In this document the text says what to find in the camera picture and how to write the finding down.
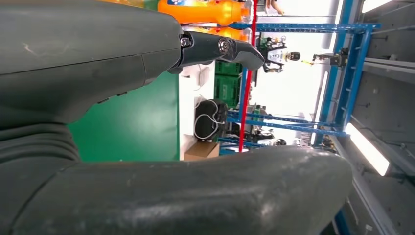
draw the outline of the screw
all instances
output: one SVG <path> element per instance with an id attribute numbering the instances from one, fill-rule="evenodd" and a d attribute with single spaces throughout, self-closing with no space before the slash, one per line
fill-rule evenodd
<path id="1" fill-rule="evenodd" d="M 219 40 L 219 51 L 220 52 L 226 52 L 226 51 L 228 51 L 228 42 L 225 39 L 223 39 L 223 38 L 221 38 Z"/>
<path id="2" fill-rule="evenodd" d="M 181 38 L 180 39 L 180 45 L 182 47 L 188 47 L 188 46 L 190 46 L 190 39 L 188 39 L 188 38 Z"/>
<path id="3" fill-rule="evenodd" d="M 366 226 L 365 226 L 365 235 L 367 235 L 370 231 L 372 231 L 373 230 L 373 227 L 372 226 L 370 226 L 369 224 L 367 224 Z"/>

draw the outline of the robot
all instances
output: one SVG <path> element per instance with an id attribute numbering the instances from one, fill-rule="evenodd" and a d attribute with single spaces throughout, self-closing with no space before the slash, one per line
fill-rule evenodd
<path id="1" fill-rule="evenodd" d="M 349 49 L 341 48 L 340 51 L 337 53 L 314 54 L 312 61 L 303 60 L 302 62 L 310 65 L 325 64 L 337 66 L 342 69 L 347 65 L 348 56 Z M 329 61 L 329 63 L 316 63 L 316 61 Z"/>
<path id="2" fill-rule="evenodd" d="M 301 58 L 299 52 L 290 52 L 284 43 L 285 36 L 280 40 L 265 38 L 259 45 L 259 52 L 265 58 L 263 65 L 265 72 L 282 72 L 282 67 L 290 61 L 298 61 Z M 270 68 L 271 64 L 278 65 L 278 68 Z"/>
<path id="3" fill-rule="evenodd" d="M 0 22 L 0 234 L 318 234 L 344 204 L 350 165 L 318 150 L 81 161 L 66 125 L 92 105 L 188 65 L 257 70 L 250 44 L 95 0 L 0 0 Z"/>

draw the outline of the black bag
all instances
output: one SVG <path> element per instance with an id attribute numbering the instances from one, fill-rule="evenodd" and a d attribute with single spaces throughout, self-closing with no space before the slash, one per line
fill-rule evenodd
<path id="1" fill-rule="evenodd" d="M 204 100 L 195 111 L 194 135 L 199 140 L 209 141 L 223 135 L 228 115 L 228 106 L 219 99 Z"/>

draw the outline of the cardboard box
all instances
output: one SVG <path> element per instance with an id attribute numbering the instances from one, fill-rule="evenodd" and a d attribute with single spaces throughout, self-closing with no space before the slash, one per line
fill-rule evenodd
<path id="1" fill-rule="evenodd" d="M 197 141 L 184 153 L 185 161 L 197 161 L 219 156 L 219 144 L 216 142 Z"/>

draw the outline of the green board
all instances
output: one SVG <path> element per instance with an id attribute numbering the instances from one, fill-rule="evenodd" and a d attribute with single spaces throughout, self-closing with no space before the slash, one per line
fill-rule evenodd
<path id="1" fill-rule="evenodd" d="M 144 0 L 144 8 L 157 11 L 157 0 Z"/>
<path id="2" fill-rule="evenodd" d="M 149 85 L 95 104 L 69 126 L 84 161 L 179 159 L 179 77 L 167 72 Z"/>

